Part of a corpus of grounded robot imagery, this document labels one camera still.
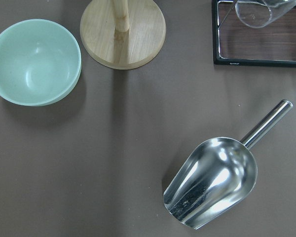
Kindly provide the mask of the steel ice scoop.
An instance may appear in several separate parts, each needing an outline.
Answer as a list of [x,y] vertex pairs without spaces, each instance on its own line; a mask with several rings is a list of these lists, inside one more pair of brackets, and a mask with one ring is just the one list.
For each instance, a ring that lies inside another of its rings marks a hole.
[[215,137],[198,145],[163,193],[167,211],[197,230],[245,199],[258,177],[250,149],[292,108],[283,99],[240,141]]

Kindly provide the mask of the clear plastic cup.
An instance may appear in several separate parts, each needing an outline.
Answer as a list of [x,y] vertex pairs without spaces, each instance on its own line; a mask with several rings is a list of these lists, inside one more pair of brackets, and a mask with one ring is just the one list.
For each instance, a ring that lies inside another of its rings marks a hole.
[[238,19],[251,28],[263,28],[296,6],[296,0],[238,0],[235,11]]

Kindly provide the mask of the wooden stand with round base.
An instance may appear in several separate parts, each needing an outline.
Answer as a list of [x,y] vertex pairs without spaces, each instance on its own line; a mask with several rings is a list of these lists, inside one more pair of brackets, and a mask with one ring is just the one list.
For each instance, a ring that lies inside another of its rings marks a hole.
[[160,52],[166,22],[153,0],[93,0],[82,15],[80,36],[97,62],[129,70],[145,65]]

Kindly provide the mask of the mint green bowl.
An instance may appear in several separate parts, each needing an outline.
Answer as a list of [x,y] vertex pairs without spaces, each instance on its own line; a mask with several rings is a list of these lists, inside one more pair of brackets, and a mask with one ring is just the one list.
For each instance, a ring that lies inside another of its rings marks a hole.
[[11,103],[36,107],[62,100],[81,67],[77,40],[58,23],[30,19],[0,33],[0,97]]

